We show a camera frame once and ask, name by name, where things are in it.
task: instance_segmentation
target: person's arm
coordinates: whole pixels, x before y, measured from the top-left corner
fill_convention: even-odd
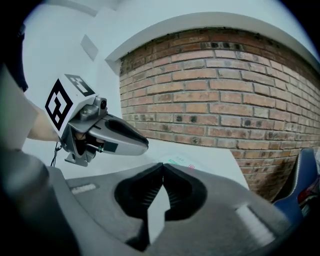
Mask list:
[[[31,101],[29,102],[38,112],[38,116],[28,134],[28,138],[39,141],[59,142],[59,136],[49,122],[46,113]]]

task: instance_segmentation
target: white table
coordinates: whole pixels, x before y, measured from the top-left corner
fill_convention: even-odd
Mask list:
[[[56,167],[66,179],[110,174],[147,165],[150,163],[173,163],[194,166],[196,169],[234,180],[249,188],[248,184],[229,149],[195,146],[189,144],[149,139],[149,149],[140,156],[123,156],[97,153],[88,167],[65,162],[61,154]]]

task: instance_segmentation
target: brick wall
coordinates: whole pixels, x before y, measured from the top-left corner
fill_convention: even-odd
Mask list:
[[[170,34],[122,59],[123,119],[148,138],[230,149],[272,199],[301,148],[320,146],[319,77],[285,46],[245,31]]]

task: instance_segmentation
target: blue chair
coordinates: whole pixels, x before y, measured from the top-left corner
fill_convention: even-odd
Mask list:
[[[293,225],[299,224],[303,220],[298,195],[310,187],[316,181],[317,176],[317,162],[313,148],[302,149],[292,172],[273,203]]]

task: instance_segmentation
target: black cable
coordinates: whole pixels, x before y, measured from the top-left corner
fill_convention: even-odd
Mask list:
[[[61,149],[62,149],[61,145],[58,146],[58,142],[57,142],[55,144],[55,148],[54,148],[54,156],[53,156],[53,159],[52,159],[51,164],[50,164],[51,167],[55,167],[56,166],[56,157],[57,157],[58,151],[61,150]]]

